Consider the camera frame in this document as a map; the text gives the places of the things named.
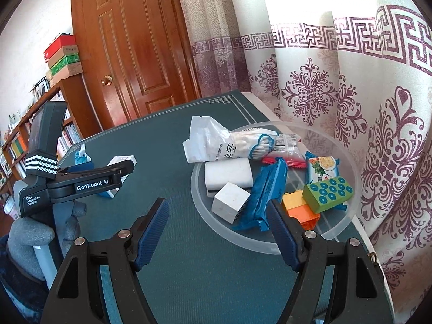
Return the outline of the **grey gloved left hand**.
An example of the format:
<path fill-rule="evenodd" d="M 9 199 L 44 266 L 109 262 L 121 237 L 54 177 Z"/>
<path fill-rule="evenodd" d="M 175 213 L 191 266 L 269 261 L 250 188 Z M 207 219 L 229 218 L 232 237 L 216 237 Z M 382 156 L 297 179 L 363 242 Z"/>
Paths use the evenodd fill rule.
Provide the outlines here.
<path fill-rule="evenodd" d="M 70 201 L 53 205 L 55 211 L 69 211 L 65 220 L 65 237 L 60 241 L 62 255 L 65 256 L 73 245 L 74 240 L 80 236 L 79 217 L 87 213 L 84 202 Z M 44 281 L 45 277 L 34 252 L 34 246 L 43 247 L 49 245 L 56 233 L 53 228 L 33 220 L 30 217 L 22 217 L 12 223 L 9 238 L 6 242 L 9 257 L 18 269 L 31 279 Z"/>

